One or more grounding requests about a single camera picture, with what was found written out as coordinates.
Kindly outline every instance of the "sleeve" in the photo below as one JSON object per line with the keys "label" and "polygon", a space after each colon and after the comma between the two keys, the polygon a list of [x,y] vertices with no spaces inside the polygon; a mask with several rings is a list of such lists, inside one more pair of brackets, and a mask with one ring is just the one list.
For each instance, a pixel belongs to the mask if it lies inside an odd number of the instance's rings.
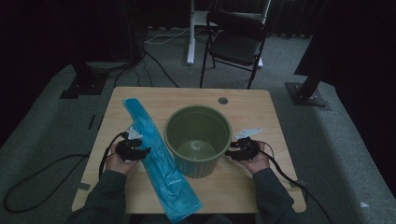
{"label": "sleeve", "polygon": [[279,182],[271,169],[260,170],[253,175],[256,187],[256,204],[266,224],[301,223],[292,205],[294,200]]}
{"label": "sleeve", "polygon": [[65,223],[121,223],[126,207],[125,183],[126,175],[106,170],[85,205],[70,214]]}

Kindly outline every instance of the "black office chair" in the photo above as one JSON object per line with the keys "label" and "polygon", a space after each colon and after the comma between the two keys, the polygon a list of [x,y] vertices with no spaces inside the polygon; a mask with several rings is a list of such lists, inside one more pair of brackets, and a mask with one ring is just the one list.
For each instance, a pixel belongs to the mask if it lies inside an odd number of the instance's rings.
{"label": "black office chair", "polygon": [[[219,34],[213,40],[210,24],[218,26]],[[225,63],[251,72],[247,88],[256,76],[256,71],[266,37],[264,24],[256,19],[220,10],[209,11],[206,15],[206,30],[209,37],[206,40],[204,64],[202,66],[200,88],[204,82],[207,53],[215,62]],[[253,69],[243,66],[253,65]]]}

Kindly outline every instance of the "green plastic pot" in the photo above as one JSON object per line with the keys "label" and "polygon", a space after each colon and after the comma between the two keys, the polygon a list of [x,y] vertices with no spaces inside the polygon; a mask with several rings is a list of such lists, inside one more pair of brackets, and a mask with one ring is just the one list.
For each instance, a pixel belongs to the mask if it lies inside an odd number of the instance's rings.
{"label": "green plastic pot", "polygon": [[206,105],[180,108],[166,121],[163,137],[180,172],[191,178],[210,175],[232,139],[230,122]]}

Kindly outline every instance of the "white object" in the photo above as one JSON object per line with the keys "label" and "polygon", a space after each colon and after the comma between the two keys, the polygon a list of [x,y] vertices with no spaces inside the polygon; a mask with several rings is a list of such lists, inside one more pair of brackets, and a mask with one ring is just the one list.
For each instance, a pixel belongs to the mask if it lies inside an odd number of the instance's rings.
{"label": "white object", "polygon": [[187,55],[187,64],[192,65],[194,63],[194,51],[195,51],[195,37],[194,37],[194,28],[195,28],[195,21],[194,21],[194,0],[191,0],[191,14],[190,14],[190,43],[189,43],[189,53]]}
{"label": "white object", "polygon": [[369,207],[367,203],[361,203],[361,207]]}
{"label": "white object", "polygon": [[142,137],[143,137],[143,134],[140,134],[137,131],[135,131],[133,127],[129,128],[129,134],[128,134],[129,140],[138,139],[138,138],[142,138]]}
{"label": "white object", "polygon": [[262,128],[258,129],[242,129],[242,131],[235,137],[236,139],[250,137],[253,134],[262,132]]}
{"label": "white object", "polygon": [[259,64],[257,65],[258,68],[263,68],[264,64],[262,63],[262,58],[259,60]]}

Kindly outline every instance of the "black cable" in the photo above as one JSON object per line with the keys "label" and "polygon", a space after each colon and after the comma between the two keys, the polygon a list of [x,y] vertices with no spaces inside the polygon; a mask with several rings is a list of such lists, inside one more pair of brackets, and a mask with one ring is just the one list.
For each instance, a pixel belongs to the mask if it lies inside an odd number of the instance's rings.
{"label": "black cable", "polygon": [[[265,142],[262,142],[265,145],[267,145],[269,148],[271,148],[270,145],[268,145]],[[266,152],[260,150],[261,153],[263,153],[264,155],[266,155],[268,157],[268,159],[274,164],[275,168],[277,169],[277,171],[285,178],[287,179],[290,183],[296,185],[297,187],[299,187],[300,189],[304,190],[306,192],[307,195],[309,195],[314,201],[315,203],[319,206],[319,208],[321,209],[321,211],[323,212],[323,214],[326,216],[326,218],[329,220],[330,223],[332,223],[332,219],[330,218],[330,216],[327,214],[326,210],[324,209],[324,207],[321,205],[321,203],[318,201],[318,199],[308,190],[308,188],[306,188],[305,186],[299,184],[298,182],[292,180],[290,177],[288,177],[285,173],[283,173],[283,171],[280,169],[279,164],[277,164],[276,160],[274,159],[274,157],[268,155]]]}
{"label": "black cable", "polygon": [[117,75],[117,77],[116,77],[116,80],[114,80],[114,89],[117,87],[117,81],[119,80],[119,78],[120,78],[120,76],[124,73],[124,72],[126,72],[127,70],[129,70],[129,69],[131,69],[132,67],[127,67],[127,68],[124,68],[121,72],[119,72],[119,74]]}
{"label": "black cable", "polygon": [[106,158],[109,158],[109,157],[111,157],[112,155],[115,155],[115,154],[119,154],[119,153],[117,153],[117,152],[111,153],[110,155],[106,156]]}
{"label": "black cable", "polygon": [[150,56],[150,57],[161,67],[161,69],[165,72],[165,74],[168,76],[168,78],[175,84],[176,87],[179,88],[179,86],[176,84],[176,82],[175,82],[175,81],[169,76],[169,74],[165,71],[165,69],[164,69],[163,66],[160,64],[160,62],[158,62],[157,59],[155,59],[150,53],[148,53],[148,52],[146,51],[146,49],[143,49],[143,51],[145,51],[145,52],[148,54],[148,56]]}
{"label": "black cable", "polygon": [[143,69],[148,73],[148,78],[149,78],[150,86],[151,86],[151,87],[154,87],[154,86],[152,85],[151,74],[150,74],[149,71],[146,69],[146,62],[145,62],[145,59],[143,59]]}
{"label": "black cable", "polygon": [[134,68],[134,72],[137,75],[137,86],[141,87],[142,85],[140,85],[140,74],[136,71],[136,67]]}
{"label": "black cable", "polygon": [[273,156],[272,156],[273,159],[275,159],[274,150],[272,149],[272,147],[271,147],[268,143],[263,142],[263,141],[256,141],[256,142],[264,143],[265,145],[267,145],[267,146],[271,149],[271,154],[273,155]]}
{"label": "black cable", "polygon": [[105,153],[103,154],[103,158],[102,158],[102,160],[101,160],[101,162],[100,162],[100,165],[99,165],[99,179],[102,177],[103,168],[105,168],[105,163],[106,163],[106,158],[107,158],[108,151],[110,151],[111,146],[113,146],[114,142],[115,142],[115,141],[117,140],[117,138],[119,138],[120,136],[123,136],[124,138],[127,138],[127,137],[128,137],[128,133],[127,133],[127,132],[119,133],[119,134],[117,134],[117,135],[113,138],[113,140],[111,140],[110,144],[108,145],[108,147],[107,147],[106,150],[105,150]]}
{"label": "black cable", "polygon": [[[68,155],[65,157],[62,157],[54,162],[52,162],[51,164],[45,166],[44,168],[42,168],[41,170],[37,171],[36,173],[25,177],[24,179],[22,179],[20,182],[18,182],[17,184],[15,184],[14,186],[12,186],[6,193],[6,196],[3,199],[3,207],[10,213],[23,213],[23,212],[27,212],[30,210],[33,210],[35,208],[37,208],[38,206],[40,206],[41,204],[43,204],[44,202],[46,202],[55,192],[56,190],[59,189],[59,187],[64,183],[64,181],[73,173],[73,171],[87,158],[89,158],[91,152],[87,153],[87,154],[73,154],[73,155]],[[68,158],[73,158],[73,157],[82,157],[77,163],[76,165],[70,170],[70,172],[64,177],[64,179],[55,187],[55,189],[48,194],[41,202],[28,207],[28,208],[24,208],[24,209],[14,209],[14,208],[10,208],[8,205],[8,197],[10,194],[12,194],[15,189],[19,188],[21,185],[23,185],[24,183],[26,183],[27,181],[29,181],[30,179],[32,179],[33,177],[39,175],[40,173],[42,173],[43,171],[47,170],[48,168],[50,168],[53,164],[68,159]]]}

